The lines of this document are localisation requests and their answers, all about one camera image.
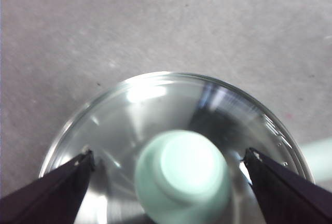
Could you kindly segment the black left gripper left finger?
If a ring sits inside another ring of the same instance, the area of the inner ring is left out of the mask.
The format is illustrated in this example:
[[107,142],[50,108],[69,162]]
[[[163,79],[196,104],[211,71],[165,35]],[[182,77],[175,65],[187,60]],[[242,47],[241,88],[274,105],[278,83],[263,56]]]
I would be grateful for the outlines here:
[[1,199],[1,223],[74,223],[94,171],[87,150]]

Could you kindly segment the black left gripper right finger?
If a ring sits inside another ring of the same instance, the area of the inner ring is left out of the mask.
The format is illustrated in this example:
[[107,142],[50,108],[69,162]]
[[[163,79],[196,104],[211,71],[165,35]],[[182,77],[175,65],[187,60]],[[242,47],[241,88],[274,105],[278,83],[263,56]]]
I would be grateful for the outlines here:
[[331,192],[254,148],[244,165],[266,223],[331,223]]

